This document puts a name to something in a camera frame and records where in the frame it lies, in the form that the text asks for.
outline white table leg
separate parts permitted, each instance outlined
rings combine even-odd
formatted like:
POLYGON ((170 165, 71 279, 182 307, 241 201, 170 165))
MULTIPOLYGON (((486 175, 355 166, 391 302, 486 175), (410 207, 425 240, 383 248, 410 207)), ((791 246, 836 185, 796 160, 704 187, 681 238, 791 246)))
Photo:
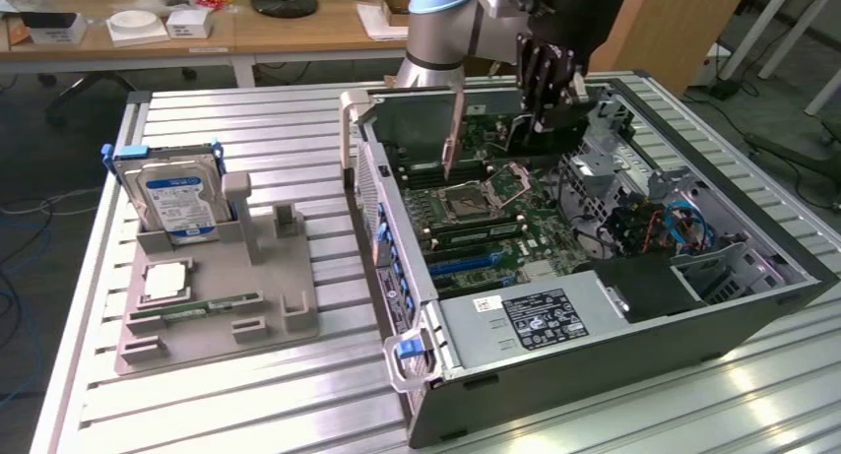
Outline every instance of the white table leg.
POLYGON ((815 0, 809 8, 803 13, 803 16, 800 17, 797 25, 792 29, 792 32, 789 32, 789 35, 787 36, 784 43, 781 43, 780 47, 777 47, 777 50, 775 50, 775 55, 772 55, 772 59, 768 61, 768 63, 765 64, 765 67, 763 68, 763 71, 760 72, 759 77, 761 79, 764 80, 768 79, 768 77, 771 77, 772 74, 775 73, 775 70, 777 69, 780 62, 783 62, 784 58, 787 57, 787 54, 789 53, 789 50, 792 50, 795 43, 799 41, 800 36, 803 35, 807 28, 812 24, 812 21, 815 21, 815 18, 820 14, 828 2, 829 0, 815 0))
POLYGON ((234 55, 231 57, 231 67, 234 67, 234 76, 237 77, 237 88, 254 88, 257 86, 254 80, 254 55, 234 55))
POLYGON ((772 0, 768 3, 768 6, 765 7, 765 11, 763 11, 763 15, 760 16, 760 19, 757 19, 757 22, 754 23, 753 28, 750 28, 750 32, 748 33, 748 35, 745 36, 745 39, 738 44, 738 48, 736 49, 733 56, 728 60, 726 65, 724 65, 724 70, 721 71, 720 76, 725 80, 733 76, 733 73, 736 73, 736 69, 738 68, 738 65, 745 59, 748 52, 753 48, 753 44, 757 42, 760 35, 763 35, 765 28, 768 28, 768 25, 771 24, 772 19, 775 18, 775 15, 777 14, 777 11, 780 11, 780 8, 785 2, 787 0, 772 0))
POLYGON ((809 103, 809 106, 805 107, 805 113, 809 116, 817 114, 817 111, 820 111, 820 108, 824 107, 832 96, 837 93, 839 89, 841 89, 841 69, 809 103))

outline blue pcie slot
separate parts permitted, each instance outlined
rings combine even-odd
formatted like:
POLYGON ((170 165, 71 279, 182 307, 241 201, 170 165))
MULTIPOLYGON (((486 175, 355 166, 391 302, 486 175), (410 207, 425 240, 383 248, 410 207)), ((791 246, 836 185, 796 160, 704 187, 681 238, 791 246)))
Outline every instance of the blue pcie slot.
POLYGON ((502 252, 494 252, 484 257, 473 257, 470 259, 457 260, 445 264, 430 265, 430 275, 451 274, 462 270, 481 269, 484 267, 492 267, 500 262, 500 256, 502 252))

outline robotic arm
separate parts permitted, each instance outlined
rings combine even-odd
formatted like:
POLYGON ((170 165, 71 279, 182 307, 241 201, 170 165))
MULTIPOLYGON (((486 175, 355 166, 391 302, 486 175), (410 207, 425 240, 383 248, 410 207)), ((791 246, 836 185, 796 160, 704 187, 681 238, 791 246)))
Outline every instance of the robotic arm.
POLYGON ((469 55, 517 64, 533 130, 564 127, 592 108, 584 77, 624 1, 411 0, 397 85, 458 91, 469 55))

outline wooden desk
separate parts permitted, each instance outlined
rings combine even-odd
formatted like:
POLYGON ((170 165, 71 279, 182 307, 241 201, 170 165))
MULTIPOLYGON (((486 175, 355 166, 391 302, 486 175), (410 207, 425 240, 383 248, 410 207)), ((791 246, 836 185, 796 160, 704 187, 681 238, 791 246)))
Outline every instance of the wooden desk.
POLYGON ((369 38, 357 15, 357 1, 318 0, 318 12, 294 20, 258 14, 250 0, 234 0, 235 9, 214 12, 209 39, 114 47, 106 19, 115 6, 131 0, 50 0, 59 10, 80 12, 95 21, 79 45, 18 45, 4 42, 8 31, 0 24, 0 73, 55 73, 143 68, 229 65, 237 84, 255 86, 251 67, 257 63, 402 57, 405 42, 369 38))

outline hard drive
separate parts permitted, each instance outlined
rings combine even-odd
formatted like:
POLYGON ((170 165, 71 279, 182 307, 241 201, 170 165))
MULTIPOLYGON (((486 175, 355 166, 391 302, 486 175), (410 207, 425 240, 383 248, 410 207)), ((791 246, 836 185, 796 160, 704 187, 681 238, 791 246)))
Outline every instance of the hard drive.
POLYGON ((221 160, 218 143, 118 151, 114 167, 144 231, 166 231, 174 244, 218 239, 217 224, 231 221, 221 160))

